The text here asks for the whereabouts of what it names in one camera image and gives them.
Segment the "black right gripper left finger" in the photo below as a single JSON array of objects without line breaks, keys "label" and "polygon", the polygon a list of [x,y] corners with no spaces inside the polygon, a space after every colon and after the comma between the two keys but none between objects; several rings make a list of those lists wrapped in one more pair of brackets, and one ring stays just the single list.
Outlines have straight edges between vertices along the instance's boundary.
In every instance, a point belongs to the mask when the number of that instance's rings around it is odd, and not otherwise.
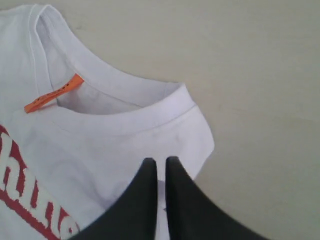
[{"label": "black right gripper left finger", "polygon": [[157,164],[145,158],[119,199],[72,240],[153,240],[157,225]]}]

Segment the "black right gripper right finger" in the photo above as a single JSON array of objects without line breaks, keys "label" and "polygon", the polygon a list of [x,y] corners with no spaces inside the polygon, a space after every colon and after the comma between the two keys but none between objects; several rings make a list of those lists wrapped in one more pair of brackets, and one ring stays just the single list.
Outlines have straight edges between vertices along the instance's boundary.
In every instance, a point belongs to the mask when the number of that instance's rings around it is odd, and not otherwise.
[{"label": "black right gripper right finger", "polygon": [[266,239],[214,204],[176,156],[166,159],[165,198],[171,240]]}]

